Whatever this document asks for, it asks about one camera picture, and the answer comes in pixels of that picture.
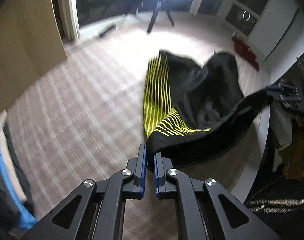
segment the red cloth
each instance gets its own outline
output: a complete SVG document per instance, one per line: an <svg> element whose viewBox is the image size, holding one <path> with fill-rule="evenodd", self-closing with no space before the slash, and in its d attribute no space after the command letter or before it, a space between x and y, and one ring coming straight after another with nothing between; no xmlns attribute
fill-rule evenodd
<svg viewBox="0 0 304 240"><path fill-rule="evenodd" d="M256 55L251 51L249 46L244 44L235 36L232 37L232 40L234 41L234 49L236 53L249 62L257 71L259 71L259 65L255 61Z"/></svg>

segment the silver bolt head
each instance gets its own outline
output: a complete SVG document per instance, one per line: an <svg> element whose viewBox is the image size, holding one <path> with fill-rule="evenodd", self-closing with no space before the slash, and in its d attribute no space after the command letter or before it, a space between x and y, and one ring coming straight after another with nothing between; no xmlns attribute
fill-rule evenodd
<svg viewBox="0 0 304 240"><path fill-rule="evenodd" d="M216 180L215 179L206 179L205 183L208 186L215 186L216 185Z"/></svg>
<svg viewBox="0 0 304 240"><path fill-rule="evenodd" d="M83 184L85 187L92 187L94 185L94 181L91 179L87 179L86 181L84 181Z"/></svg>
<svg viewBox="0 0 304 240"><path fill-rule="evenodd" d="M132 171L129 169L122 170L122 175L124 175L124 176L129 176L131 174L132 174Z"/></svg>
<svg viewBox="0 0 304 240"><path fill-rule="evenodd" d="M175 176L179 173L179 171L177 169L169 169L168 170L168 174L169 175L172 175L172 176Z"/></svg>

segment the yellow striped fabric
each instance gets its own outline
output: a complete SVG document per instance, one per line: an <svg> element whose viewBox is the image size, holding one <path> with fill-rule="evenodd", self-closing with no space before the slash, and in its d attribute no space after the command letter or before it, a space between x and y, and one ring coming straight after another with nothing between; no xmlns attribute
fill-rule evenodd
<svg viewBox="0 0 304 240"><path fill-rule="evenodd" d="M180 118L176 109L171 107L171 92L168 85L169 68L167 58L161 54L149 61L143 96L143 121L147 137L153 131L164 135L181 135L208 132L190 129Z"/></svg>

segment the black and yellow garment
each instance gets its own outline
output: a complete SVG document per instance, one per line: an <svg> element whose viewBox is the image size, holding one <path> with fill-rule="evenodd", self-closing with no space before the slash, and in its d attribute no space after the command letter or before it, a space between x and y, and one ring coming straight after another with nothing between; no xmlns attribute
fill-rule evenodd
<svg viewBox="0 0 304 240"><path fill-rule="evenodd" d="M214 54L200 68L166 51L150 60L143 96L148 167L161 152L174 167L217 158L243 137L267 105L260 90L244 98L235 57Z"/></svg>

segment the wooden cabinet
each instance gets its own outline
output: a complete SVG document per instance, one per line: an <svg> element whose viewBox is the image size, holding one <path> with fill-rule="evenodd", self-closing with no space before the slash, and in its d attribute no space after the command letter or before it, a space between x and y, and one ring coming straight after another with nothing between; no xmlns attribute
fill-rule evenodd
<svg viewBox="0 0 304 240"><path fill-rule="evenodd" d="M6 0L0 9L0 110L67 59L52 0Z"/></svg>

